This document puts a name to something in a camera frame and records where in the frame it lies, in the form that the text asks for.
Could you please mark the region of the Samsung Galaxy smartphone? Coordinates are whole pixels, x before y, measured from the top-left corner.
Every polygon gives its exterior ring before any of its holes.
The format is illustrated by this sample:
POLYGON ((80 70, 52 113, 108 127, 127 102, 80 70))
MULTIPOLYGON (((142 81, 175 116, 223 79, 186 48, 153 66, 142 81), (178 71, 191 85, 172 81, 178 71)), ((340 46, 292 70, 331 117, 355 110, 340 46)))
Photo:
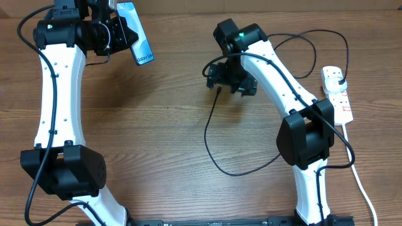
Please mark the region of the Samsung Galaxy smartphone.
POLYGON ((117 3, 117 12, 124 17, 130 31, 137 34, 138 39, 131 45, 130 49, 137 65, 144 65, 153 61, 154 55, 143 29, 133 2, 117 3))

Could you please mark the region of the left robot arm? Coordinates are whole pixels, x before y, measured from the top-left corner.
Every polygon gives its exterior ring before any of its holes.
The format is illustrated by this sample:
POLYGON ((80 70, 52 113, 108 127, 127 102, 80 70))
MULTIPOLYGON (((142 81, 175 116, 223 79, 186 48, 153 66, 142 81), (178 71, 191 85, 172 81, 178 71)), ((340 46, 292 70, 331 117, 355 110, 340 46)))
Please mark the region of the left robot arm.
POLYGON ((88 148, 81 120, 81 88, 87 54, 109 57, 123 50, 140 55, 145 42, 135 6, 117 1, 55 1, 28 43, 40 56, 40 125, 31 150, 21 152, 32 189, 79 207, 92 225, 134 225, 106 185, 103 155, 88 148))

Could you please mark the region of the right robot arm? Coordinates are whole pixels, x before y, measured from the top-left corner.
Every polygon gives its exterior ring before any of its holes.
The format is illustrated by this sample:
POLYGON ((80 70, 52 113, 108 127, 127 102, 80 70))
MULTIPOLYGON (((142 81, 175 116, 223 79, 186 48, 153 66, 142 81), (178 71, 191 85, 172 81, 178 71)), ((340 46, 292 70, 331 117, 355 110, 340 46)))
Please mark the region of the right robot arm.
POLYGON ((334 145, 334 108, 304 89, 277 57, 266 33, 257 25, 243 29, 232 19, 218 23, 213 36, 222 56, 203 69, 207 87, 228 85, 231 92, 254 95, 262 86, 282 123, 276 145, 293 168, 298 201, 294 223, 329 225, 325 170, 334 145))

